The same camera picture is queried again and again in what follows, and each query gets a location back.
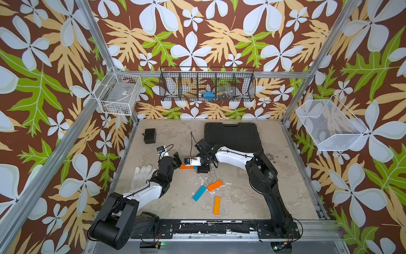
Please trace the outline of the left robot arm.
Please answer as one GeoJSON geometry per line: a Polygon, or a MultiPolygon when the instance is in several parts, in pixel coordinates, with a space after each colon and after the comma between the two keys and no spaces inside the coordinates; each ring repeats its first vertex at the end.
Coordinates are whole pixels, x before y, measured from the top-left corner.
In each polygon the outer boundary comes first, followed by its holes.
{"type": "Polygon", "coordinates": [[[89,240],[119,250],[129,239],[158,237],[159,217],[150,212],[138,215],[138,210],[165,195],[175,169],[181,164],[177,152],[173,156],[165,155],[159,159],[159,169],[145,181],[144,187],[127,194],[111,193],[88,230],[89,240]]]}

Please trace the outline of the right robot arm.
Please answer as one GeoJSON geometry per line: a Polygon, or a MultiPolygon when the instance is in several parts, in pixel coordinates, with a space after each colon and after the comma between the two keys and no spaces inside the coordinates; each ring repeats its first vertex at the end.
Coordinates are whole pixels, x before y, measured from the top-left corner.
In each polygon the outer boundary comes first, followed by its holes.
{"type": "Polygon", "coordinates": [[[270,232],[277,238],[297,240],[300,237],[298,226],[283,203],[278,172],[263,150],[255,153],[237,151],[219,144],[210,145],[204,139],[196,143],[195,148],[198,150],[197,156],[186,158],[186,165],[197,167],[199,173],[207,173],[210,165],[217,168],[220,163],[245,170],[250,186],[264,197],[270,210],[270,232]]]}

